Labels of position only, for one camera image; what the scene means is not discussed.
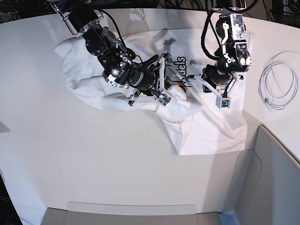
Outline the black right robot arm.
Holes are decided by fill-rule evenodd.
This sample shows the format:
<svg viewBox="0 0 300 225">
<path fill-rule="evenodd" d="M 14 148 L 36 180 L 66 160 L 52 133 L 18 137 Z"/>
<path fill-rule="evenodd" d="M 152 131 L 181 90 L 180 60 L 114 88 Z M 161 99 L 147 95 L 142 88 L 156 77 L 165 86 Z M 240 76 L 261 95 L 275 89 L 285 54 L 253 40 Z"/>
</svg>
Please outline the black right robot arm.
<svg viewBox="0 0 300 225">
<path fill-rule="evenodd" d="M 73 35 L 83 37 L 87 51 L 96 56 L 104 68 L 105 81 L 113 87 L 133 89 L 130 105 L 140 94 L 154 97 L 162 105 L 169 103 L 172 96 L 168 90 L 173 83 L 165 75 L 168 53 L 135 62 L 136 54 L 126 46 L 122 36 L 115 36 L 108 27 L 101 25 L 91 1 L 51 0 L 49 4 Z"/>
</svg>

